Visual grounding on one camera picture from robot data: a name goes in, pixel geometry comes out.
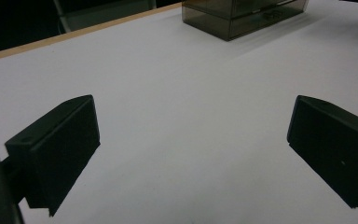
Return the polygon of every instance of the translucent plastic box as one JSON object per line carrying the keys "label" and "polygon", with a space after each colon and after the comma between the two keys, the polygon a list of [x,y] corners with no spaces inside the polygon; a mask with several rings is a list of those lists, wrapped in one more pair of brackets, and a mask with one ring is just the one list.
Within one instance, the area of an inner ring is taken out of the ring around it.
{"label": "translucent plastic box", "polygon": [[231,40],[304,12],[308,0],[183,0],[184,23]]}

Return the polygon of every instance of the dark background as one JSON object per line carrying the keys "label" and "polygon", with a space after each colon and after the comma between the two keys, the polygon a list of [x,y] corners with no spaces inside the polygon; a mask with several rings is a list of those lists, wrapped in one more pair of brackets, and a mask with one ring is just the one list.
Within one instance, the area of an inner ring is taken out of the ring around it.
{"label": "dark background", "polygon": [[[110,3],[115,0],[62,0],[66,11]],[[165,7],[180,0],[157,0]],[[59,17],[53,0],[0,0],[0,50],[59,35]]]}

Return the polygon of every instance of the wooden table edge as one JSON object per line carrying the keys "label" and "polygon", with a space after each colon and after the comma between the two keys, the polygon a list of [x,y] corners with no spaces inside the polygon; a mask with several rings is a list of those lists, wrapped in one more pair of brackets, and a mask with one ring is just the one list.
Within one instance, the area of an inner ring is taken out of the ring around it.
{"label": "wooden table edge", "polygon": [[8,57],[8,56],[11,56],[11,55],[23,53],[23,52],[31,50],[31,49],[37,49],[37,48],[45,47],[45,46],[48,46],[48,45],[51,45],[51,44],[54,44],[54,43],[58,43],[58,42],[61,42],[61,41],[67,40],[67,39],[71,39],[71,38],[74,38],[74,37],[77,37],[77,36],[80,36],[80,35],[89,34],[89,33],[92,33],[92,32],[98,31],[98,30],[105,29],[107,27],[111,27],[111,26],[114,26],[114,25],[118,25],[118,24],[127,22],[127,21],[133,21],[133,20],[141,19],[141,18],[146,17],[146,16],[150,16],[150,15],[153,15],[153,14],[157,14],[157,13],[160,13],[160,12],[164,12],[164,11],[167,11],[167,10],[178,8],[181,5],[182,5],[182,3],[176,3],[176,4],[173,4],[173,5],[166,6],[166,7],[159,7],[159,8],[153,9],[153,10],[148,10],[146,12],[131,15],[129,17],[121,18],[121,19],[114,20],[114,21],[108,21],[108,22],[101,23],[101,24],[98,24],[98,25],[94,25],[94,26],[91,26],[91,27],[87,27],[87,28],[84,28],[84,29],[81,29],[81,30],[73,31],[71,33],[67,33],[67,34],[63,34],[63,35],[56,35],[56,36],[53,36],[53,37],[50,37],[50,38],[47,38],[47,39],[35,41],[33,43],[18,46],[18,47],[12,48],[12,49],[1,50],[0,51],[0,59]]}

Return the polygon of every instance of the dark plastic container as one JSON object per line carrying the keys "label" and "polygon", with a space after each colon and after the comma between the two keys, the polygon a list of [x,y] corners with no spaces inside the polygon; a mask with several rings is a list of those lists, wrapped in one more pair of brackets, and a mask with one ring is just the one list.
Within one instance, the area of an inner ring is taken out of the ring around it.
{"label": "dark plastic container", "polygon": [[308,0],[183,0],[182,17],[224,40],[246,35],[304,12]]}

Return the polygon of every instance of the white table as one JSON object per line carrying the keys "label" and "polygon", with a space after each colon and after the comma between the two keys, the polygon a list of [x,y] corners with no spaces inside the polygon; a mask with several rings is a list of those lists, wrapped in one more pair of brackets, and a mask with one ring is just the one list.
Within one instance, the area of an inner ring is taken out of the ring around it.
{"label": "white table", "polygon": [[1,58],[0,159],[85,94],[102,144],[55,217],[21,202],[27,224],[358,224],[286,142],[299,94],[358,115],[356,3],[310,0],[231,42],[177,8]]}

